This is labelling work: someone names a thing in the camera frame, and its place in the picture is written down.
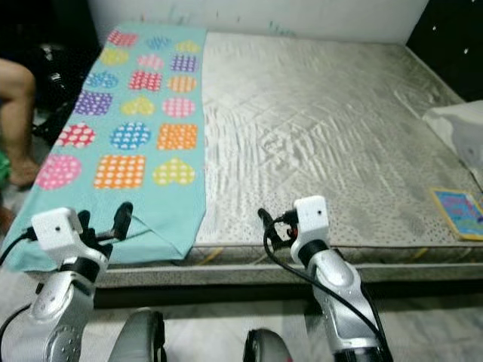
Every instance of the bed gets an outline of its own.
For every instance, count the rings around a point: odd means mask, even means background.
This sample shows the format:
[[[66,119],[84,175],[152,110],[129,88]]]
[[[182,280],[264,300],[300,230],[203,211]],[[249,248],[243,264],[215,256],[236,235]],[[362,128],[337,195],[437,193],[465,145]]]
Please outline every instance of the bed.
[[[330,243],[366,281],[479,278],[429,188],[480,190],[420,119],[462,100],[404,46],[209,32],[206,213],[177,261],[112,265],[100,287],[298,282],[271,264],[257,209],[320,194]]]

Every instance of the purple square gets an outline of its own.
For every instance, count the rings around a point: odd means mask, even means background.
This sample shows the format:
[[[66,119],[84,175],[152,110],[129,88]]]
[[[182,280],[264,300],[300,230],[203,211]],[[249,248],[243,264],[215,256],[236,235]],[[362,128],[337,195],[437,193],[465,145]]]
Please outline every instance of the purple square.
[[[74,113],[80,115],[105,115],[112,102],[112,94],[83,90],[78,96]]]
[[[196,72],[198,60],[193,55],[175,55],[171,60],[171,70],[174,72]]]

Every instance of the white wall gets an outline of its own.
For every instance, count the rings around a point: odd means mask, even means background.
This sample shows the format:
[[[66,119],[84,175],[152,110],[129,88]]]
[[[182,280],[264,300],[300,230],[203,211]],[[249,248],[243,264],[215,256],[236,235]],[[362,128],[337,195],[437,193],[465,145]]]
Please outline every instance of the white wall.
[[[103,43],[124,20],[211,30],[405,43],[428,0],[89,0]]]

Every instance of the mattress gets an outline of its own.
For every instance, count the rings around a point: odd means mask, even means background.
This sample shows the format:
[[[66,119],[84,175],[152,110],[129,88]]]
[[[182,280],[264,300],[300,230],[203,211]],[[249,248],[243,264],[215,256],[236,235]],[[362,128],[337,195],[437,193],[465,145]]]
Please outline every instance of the mattress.
[[[314,194],[331,246],[372,281],[481,273],[483,244],[458,241],[429,195],[478,186],[420,119],[461,99],[405,47],[210,32],[202,91],[195,246],[182,261],[113,265],[101,286],[295,281],[265,257],[257,209]]]

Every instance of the teal blanket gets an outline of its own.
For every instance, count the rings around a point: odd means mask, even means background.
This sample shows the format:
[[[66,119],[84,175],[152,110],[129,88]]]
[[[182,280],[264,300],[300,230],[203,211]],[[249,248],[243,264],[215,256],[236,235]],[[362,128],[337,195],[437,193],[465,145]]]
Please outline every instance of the teal blanket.
[[[109,35],[3,248],[36,213],[89,210],[101,232],[130,201],[128,239],[115,244],[111,262],[185,257],[205,213],[205,34],[124,23]],[[17,271],[56,267],[38,243],[27,242],[12,250],[7,264]]]

